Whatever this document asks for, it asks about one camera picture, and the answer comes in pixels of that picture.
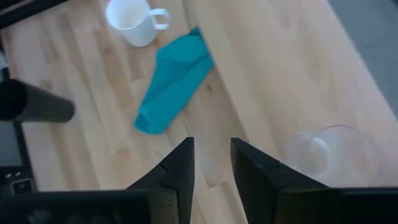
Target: wooden table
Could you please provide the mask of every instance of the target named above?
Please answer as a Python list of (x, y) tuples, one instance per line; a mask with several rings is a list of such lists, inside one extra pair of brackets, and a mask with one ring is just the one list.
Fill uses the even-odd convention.
[[(326, 1), (152, 0), (173, 20), (139, 49), (107, 26), (106, 2), (70, 0), (2, 31), (12, 75), (77, 107), (67, 124), (24, 125), (41, 190), (125, 188), (194, 136), (192, 223), (242, 224), (229, 139), (278, 157), (291, 135), (332, 124), (368, 133), (397, 184), (397, 122)], [(165, 134), (136, 131), (156, 50), (197, 24), (217, 70)]]

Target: white mug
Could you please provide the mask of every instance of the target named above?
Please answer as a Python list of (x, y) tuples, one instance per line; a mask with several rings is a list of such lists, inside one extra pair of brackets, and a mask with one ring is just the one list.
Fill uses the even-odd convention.
[[(165, 24), (158, 24), (154, 16), (164, 16)], [(143, 47), (156, 38), (158, 30), (169, 28), (166, 9), (150, 9), (146, 0), (111, 0), (106, 6), (108, 24), (133, 46)]]

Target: black cylinder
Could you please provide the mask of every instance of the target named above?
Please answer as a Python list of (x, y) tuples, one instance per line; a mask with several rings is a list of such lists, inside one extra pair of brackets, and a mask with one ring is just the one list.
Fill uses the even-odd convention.
[(66, 123), (75, 114), (75, 105), (19, 80), (0, 82), (0, 120)]

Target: mug handle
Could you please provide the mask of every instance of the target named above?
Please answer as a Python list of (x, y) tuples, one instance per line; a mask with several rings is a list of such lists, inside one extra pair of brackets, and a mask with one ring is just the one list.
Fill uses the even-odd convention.
[(170, 14), (167, 9), (153, 9), (149, 12), (151, 16), (164, 16), (166, 18), (165, 24), (157, 24), (155, 23), (155, 28), (157, 30), (164, 30), (169, 28), (170, 23)]

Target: teal cloth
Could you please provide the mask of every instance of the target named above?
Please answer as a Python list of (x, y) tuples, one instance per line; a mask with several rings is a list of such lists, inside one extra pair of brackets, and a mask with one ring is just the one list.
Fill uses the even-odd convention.
[(135, 127), (148, 134), (163, 133), (213, 67), (197, 28), (159, 49), (155, 74)]

